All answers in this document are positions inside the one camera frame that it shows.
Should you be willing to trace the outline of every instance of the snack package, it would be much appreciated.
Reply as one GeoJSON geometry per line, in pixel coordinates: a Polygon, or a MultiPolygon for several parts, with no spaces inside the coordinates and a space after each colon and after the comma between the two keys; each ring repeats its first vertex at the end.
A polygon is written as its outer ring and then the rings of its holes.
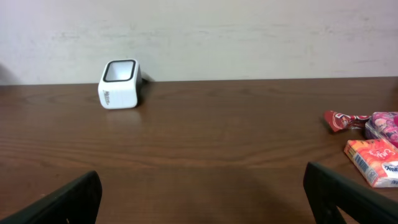
{"type": "Polygon", "coordinates": [[[347,115],[336,111],[326,111],[323,114],[323,119],[334,132],[342,129],[362,129],[369,118],[370,116],[347,115]]]}
{"type": "Polygon", "coordinates": [[[385,139],[350,140],[344,149],[372,187],[398,187],[398,152],[385,139]]]}
{"type": "Polygon", "coordinates": [[[398,112],[375,112],[365,124],[368,139],[385,138],[398,147],[398,112]]]}

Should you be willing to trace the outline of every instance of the table surface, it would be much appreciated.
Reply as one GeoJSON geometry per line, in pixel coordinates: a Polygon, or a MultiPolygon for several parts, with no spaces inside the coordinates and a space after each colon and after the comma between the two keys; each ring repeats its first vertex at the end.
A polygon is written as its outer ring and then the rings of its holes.
{"type": "MultiPolygon", "coordinates": [[[[397,78],[151,83],[135,109],[97,85],[0,87],[0,218],[89,170],[97,223],[314,223],[308,161],[367,186],[325,110],[398,110],[397,78]]],[[[397,189],[376,189],[398,200],[397,189]]]]}

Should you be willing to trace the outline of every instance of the wood grain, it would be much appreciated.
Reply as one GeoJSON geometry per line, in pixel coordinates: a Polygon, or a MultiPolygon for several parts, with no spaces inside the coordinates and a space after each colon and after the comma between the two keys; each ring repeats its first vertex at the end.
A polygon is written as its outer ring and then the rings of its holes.
{"type": "MultiPolygon", "coordinates": [[[[317,161],[366,185],[325,110],[398,110],[398,79],[163,82],[131,110],[96,85],[0,88],[0,218],[97,170],[97,223],[313,223],[302,179],[317,161]]],[[[377,189],[398,199],[396,189],[377,189]]]]}

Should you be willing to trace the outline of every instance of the white cube device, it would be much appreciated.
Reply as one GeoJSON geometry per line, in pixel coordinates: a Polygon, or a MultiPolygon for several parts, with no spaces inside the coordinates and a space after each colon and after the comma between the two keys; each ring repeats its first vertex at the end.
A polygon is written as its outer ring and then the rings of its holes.
{"type": "Polygon", "coordinates": [[[101,105],[106,109],[137,106],[141,84],[141,71],[137,60],[125,59],[108,62],[98,85],[101,105]]]}

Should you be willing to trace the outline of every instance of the food packaging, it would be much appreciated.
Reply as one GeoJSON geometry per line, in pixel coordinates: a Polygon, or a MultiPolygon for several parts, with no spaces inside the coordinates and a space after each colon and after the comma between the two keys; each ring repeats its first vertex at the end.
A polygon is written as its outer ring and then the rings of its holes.
{"type": "Polygon", "coordinates": [[[372,187],[398,187],[398,152],[386,139],[350,140],[345,154],[372,187]]]}
{"type": "Polygon", "coordinates": [[[398,147],[398,112],[375,112],[365,124],[368,139],[387,139],[398,147]]]}

